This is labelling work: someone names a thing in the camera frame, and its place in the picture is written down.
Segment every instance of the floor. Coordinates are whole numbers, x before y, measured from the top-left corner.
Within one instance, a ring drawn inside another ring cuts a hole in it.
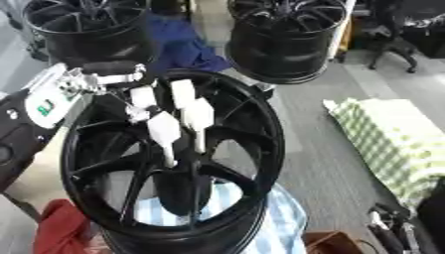
[[[224,1],[217,2],[201,0],[195,24],[210,44],[222,52],[231,19],[223,11]],[[27,56],[20,36],[7,26],[3,17],[0,22],[0,90],[12,92],[43,65]],[[391,55],[381,60],[377,71],[371,71],[366,68],[368,54],[355,52],[345,64],[330,63],[327,71],[313,81],[277,87],[270,103],[282,121],[287,149],[279,182],[306,209],[310,216],[308,230],[343,230],[377,245],[366,228],[367,211],[377,201],[394,203],[394,200],[371,175],[321,102],[323,99],[340,102],[348,97],[410,99],[445,130],[445,63],[423,56],[417,58],[416,74],[406,73],[406,64]],[[246,80],[233,70],[228,73]],[[33,165],[9,192],[39,209],[51,198],[66,196],[58,176],[60,144],[61,139],[57,139],[44,153],[42,163]]]

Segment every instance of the office chair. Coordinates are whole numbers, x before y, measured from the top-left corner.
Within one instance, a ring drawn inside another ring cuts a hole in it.
[[[376,69],[378,60],[386,53],[391,52],[404,58],[409,64],[409,73],[415,73],[417,61],[412,54],[414,47],[409,46],[402,38],[404,15],[402,11],[405,0],[371,0],[371,12],[379,25],[384,26],[388,33],[382,36],[380,45],[375,50],[370,69]]]

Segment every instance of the black wheel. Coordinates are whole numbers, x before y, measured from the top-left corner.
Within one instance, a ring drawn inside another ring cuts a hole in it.
[[[235,23],[226,57],[262,82],[291,84],[318,77],[335,29],[346,17],[338,0],[228,0]]]
[[[119,100],[105,105],[95,101],[66,138],[64,186],[77,207],[105,229],[107,240],[114,243],[111,245],[119,245],[127,253],[143,249],[172,254],[239,251],[259,228],[266,195],[282,167],[284,138],[279,120],[252,87],[219,73],[184,69],[171,70],[158,79],[158,104],[174,116],[178,112],[168,83],[179,79],[191,79],[198,96],[206,98],[215,109],[216,124],[206,131],[205,154],[194,151],[193,135],[184,128],[182,138],[174,144],[178,165],[166,169],[161,150],[150,139],[145,125],[131,125],[118,114],[109,113],[124,106],[118,104]],[[256,168],[254,177],[215,160],[218,145],[228,140],[251,158]],[[136,144],[137,151],[127,154]],[[123,204],[116,209],[105,201],[103,177],[120,171],[131,171],[133,177]],[[148,225],[134,218],[137,197],[150,178],[164,207],[187,213],[186,225]],[[234,183],[241,189],[242,198],[220,214],[201,220],[199,212],[209,199],[209,185],[214,180]]]
[[[24,20],[43,36],[52,59],[69,67],[154,56],[144,0],[32,0]]]

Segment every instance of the light blue towel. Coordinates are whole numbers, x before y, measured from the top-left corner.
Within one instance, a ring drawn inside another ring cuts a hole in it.
[[[212,197],[203,208],[200,219],[219,214],[241,197],[235,184],[213,185]],[[164,209],[159,198],[138,202],[135,217],[139,222],[174,226],[187,224],[187,217],[178,217]],[[301,235],[307,216],[301,205],[281,186],[268,195],[268,206],[261,229],[242,252],[243,254],[305,254]]]

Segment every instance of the gray carpet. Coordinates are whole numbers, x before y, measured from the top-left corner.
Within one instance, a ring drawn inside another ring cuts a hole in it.
[[[217,1],[202,0],[195,17],[200,33],[219,47],[219,52],[223,51],[231,22],[223,10],[225,6]],[[11,92],[24,85],[43,64],[28,57],[21,37],[4,19],[1,21],[0,90]],[[445,130],[445,63],[417,58],[418,73],[407,74],[406,63],[397,57],[385,56],[378,70],[371,71],[366,68],[366,53],[351,53],[346,64],[331,63],[321,77],[311,82],[276,89],[271,104],[283,123],[287,142],[279,182],[303,204],[310,216],[308,230],[343,230],[378,246],[366,228],[367,211],[377,201],[394,200],[371,175],[321,101],[340,102],[348,97],[410,99]],[[235,71],[229,72],[245,80]]]

